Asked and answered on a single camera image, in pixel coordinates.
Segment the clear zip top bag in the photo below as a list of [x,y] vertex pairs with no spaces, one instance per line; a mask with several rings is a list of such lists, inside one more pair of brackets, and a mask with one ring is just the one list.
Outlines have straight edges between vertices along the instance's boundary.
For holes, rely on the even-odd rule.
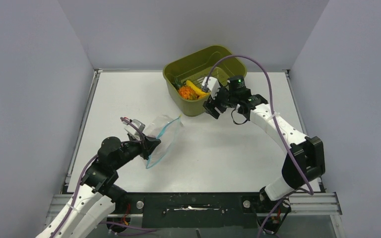
[[157,165],[168,155],[183,127],[182,115],[176,118],[172,118],[168,115],[160,115],[144,129],[143,132],[145,135],[161,141],[147,159],[145,166],[147,169]]

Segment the orange toy pineapple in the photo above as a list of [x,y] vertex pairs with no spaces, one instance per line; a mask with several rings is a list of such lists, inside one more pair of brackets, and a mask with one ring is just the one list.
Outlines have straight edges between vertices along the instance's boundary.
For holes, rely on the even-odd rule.
[[197,100],[199,98],[199,96],[190,86],[187,86],[184,82],[180,81],[178,78],[174,78],[173,85],[176,88],[178,94],[183,99]]

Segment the olive green plastic basket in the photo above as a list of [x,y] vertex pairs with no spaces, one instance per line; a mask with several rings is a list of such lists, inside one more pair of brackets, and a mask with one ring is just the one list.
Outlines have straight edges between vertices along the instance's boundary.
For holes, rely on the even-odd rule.
[[[188,117],[195,117],[205,112],[203,103],[208,97],[199,97],[194,100],[184,98],[182,95],[189,80],[197,87],[201,87],[203,79],[209,74],[212,67],[220,59],[231,55],[232,52],[224,46],[212,45],[167,64],[163,69],[168,92],[174,103]],[[227,85],[227,79],[247,74],[246,66],[237,58],[226,59],[215,67],[211,76],[218,79],[223,85]]]

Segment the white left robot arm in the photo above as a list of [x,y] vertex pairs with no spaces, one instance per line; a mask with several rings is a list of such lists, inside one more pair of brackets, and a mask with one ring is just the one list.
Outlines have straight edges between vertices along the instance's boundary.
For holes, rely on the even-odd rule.
[[125,199],[126,191],[115,185],[117,170],[134,158],[145,159],[161,144],[160,139],[121,141],[108,137],[81,172],[75,191],[39,238],[85,238]]

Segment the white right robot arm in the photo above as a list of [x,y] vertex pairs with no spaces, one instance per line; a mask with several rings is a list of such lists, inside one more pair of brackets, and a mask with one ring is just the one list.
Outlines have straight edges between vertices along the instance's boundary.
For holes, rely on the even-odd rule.
[[264,211],[273,211],[279,199],[306,185],[307,193],[313,194],[311,181],[325,172],[323,142],[298,131],[272,109],[260,94],[252,94],[243,76],[233,76],[227,85],[214,77],[205,77],[202,90],[209,93],[203,104],[206,112],[215,119],[232,108],[269,135],[285,152],[281,172],[277,179],[259,191],[259,205]]

